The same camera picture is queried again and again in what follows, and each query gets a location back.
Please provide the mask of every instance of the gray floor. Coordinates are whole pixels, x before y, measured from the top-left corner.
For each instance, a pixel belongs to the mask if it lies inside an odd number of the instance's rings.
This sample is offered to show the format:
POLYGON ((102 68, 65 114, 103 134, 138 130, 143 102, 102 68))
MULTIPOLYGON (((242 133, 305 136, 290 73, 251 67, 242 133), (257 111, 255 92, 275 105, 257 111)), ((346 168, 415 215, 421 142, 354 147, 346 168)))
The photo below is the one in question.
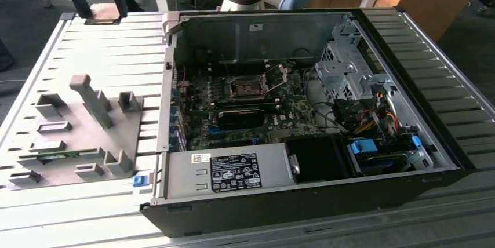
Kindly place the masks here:
MULTIPOLYGON (((157 10, 154 0, 138 0, 146 10, 157 10)), ((191 4, 182 1, 182 7, 191 4)), ((199 0, 202 8, 215 4, 199 0)), ((53 0, 45 8, 42 0, 0 0, 0 38, 16 64, 0 72, 0 80, 26 79, 37 63, 62 12, 74 11, 66 0, 53 0)), ((491 102, 495 101, 495 18, 479 17, 479 3, 466 7, 439 42, 441 48, 465 71, 491 102)), ((0 123, 4 120, 23 83, 0 83, 0 123)))

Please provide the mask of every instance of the blue latch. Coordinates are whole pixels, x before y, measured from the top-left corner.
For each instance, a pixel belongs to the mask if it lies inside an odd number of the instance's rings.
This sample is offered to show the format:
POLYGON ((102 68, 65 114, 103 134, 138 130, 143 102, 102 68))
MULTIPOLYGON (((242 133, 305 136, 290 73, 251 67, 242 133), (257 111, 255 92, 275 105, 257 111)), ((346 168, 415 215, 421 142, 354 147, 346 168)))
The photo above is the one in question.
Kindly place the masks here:
POLYGON ((351 144, 353 152, 361 154, 363 152, 377 152, 378 148, 373 139, 357 140, 351 144))
POLYGON ((133 187, 142 187, 150 185, 150 176, 134 176, 133 187))
POLYGON ((415 143, 417 147, 421 147, 421 145, 422 145, 423 143, 421 142, 419 137, 418 137, 418 136, 413 136, 411 139, 413 139, 413 143, 415 143))

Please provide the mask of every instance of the green circuit board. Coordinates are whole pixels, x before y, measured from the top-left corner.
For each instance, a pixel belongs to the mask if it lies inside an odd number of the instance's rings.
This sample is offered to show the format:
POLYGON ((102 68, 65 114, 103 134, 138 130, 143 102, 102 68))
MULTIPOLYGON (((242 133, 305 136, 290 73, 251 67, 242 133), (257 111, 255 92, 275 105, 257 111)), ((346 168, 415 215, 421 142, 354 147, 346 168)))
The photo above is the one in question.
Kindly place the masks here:
MULTIPOLYGON (((289 70, 287 82, 270 91, 269 98, 281 100, 279 109, 275 113, 267 113, 261 127, 239 130, 221 130, 217 126, 218 110, 211 108, 217 100, 229 101, 234 94, 245 94, 254 98, 259 89, 251 86, 250 79, 255 77, 242 76, 238 81, 242 91, 233 94, 230 81, 225 77, 213 78, 201 76, 191 83, 186 108, 186 124, 189 131, 189 150, 222 148, 230 143, 242 145, 258 145, 279 143, 289 136, 301 136, 321 133, 314 112, 303 95, 303 71, 289 70)), ((273 71, 266 75, 267 83, 274 86, 282 83, 281 72, 273 71)))

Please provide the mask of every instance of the power supply label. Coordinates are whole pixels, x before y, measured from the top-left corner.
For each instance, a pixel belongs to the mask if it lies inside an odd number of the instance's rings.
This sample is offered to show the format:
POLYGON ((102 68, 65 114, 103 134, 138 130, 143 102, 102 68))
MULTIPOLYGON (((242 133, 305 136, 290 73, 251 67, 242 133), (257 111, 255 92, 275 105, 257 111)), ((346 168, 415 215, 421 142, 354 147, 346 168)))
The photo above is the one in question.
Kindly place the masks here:
POLYGON ((257 154, 210 158, 211 188, 215 193, 262 187, 257 154))

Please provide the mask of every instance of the white cable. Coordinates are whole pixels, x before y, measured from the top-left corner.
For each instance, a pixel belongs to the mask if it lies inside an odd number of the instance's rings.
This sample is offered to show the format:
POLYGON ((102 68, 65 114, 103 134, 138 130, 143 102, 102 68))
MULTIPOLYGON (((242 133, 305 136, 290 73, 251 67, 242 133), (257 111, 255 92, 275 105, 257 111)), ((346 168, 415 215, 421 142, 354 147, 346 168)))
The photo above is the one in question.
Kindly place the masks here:
POLYGON ((0 80, 0 83, 3 82, 26 82, 26 80, 0 80))

